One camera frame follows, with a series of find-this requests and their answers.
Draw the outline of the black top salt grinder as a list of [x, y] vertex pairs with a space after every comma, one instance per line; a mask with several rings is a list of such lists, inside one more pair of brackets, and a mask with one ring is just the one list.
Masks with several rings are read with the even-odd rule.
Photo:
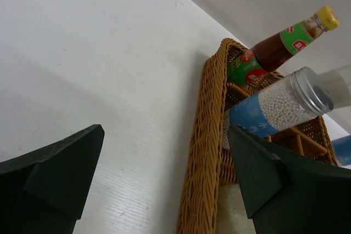
[[218, 191], [215, 233], [256, 233], [253, 220], [247, 217], [239, 184], [221, 186]]

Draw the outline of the blue label bead jar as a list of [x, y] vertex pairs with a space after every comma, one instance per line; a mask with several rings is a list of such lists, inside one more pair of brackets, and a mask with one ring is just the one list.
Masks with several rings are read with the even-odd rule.
[[231, 124], [266, 138], [332, 110], [333, 101], [326, 85], [312, 69], [303, 67], [225, 110], [221, 147], [230, 149]]
[[[334, 109], [350, 108], [350, 64], [319, 74], [332, 98]], [[350, 134], [332, 140], [337, 162], [350, 165]]]

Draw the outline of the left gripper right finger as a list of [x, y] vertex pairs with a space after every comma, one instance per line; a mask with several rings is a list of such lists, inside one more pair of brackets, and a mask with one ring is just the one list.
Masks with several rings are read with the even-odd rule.
[[257, 233], [350, 233], [350, 170], [231, 125], [230, 151]]

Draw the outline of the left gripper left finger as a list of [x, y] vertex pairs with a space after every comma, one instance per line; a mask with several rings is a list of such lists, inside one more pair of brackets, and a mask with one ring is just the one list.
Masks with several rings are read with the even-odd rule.
[[73, 233], [103, 141], [94, 124], [1, 162], [1, 233]]

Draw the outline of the red sauce bottle yellow cap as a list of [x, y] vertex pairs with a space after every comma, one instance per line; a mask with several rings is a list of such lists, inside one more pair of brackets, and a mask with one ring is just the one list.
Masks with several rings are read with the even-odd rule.
[[311, 17], [262, 40], [228, 63], [227, 81], [241, 87], [258, 81], [339, 25], [335, 12], [324, 6]]

